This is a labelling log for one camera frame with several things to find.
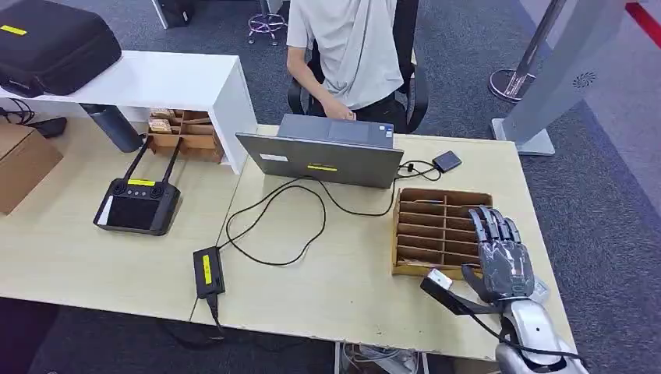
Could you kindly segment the person's right hand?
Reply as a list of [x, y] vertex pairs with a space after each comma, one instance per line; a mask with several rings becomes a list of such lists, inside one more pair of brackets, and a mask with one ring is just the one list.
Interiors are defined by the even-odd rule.
[[328, 118], [355, 121], [357, 119], [354, 111], [342, 104], [334, 97], [323, 99], [321, 102], [323, 112]]

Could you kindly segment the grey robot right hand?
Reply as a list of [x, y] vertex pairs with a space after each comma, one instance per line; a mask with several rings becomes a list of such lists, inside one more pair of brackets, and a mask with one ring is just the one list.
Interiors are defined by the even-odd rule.
[[468, 214], [475, 228], [482, 275], [465, 263], [461, 266], [464, 280], [486, 303], [531, 296], [535, 288], [532, 261], [515, 222], [483, 205], [470, 208]]

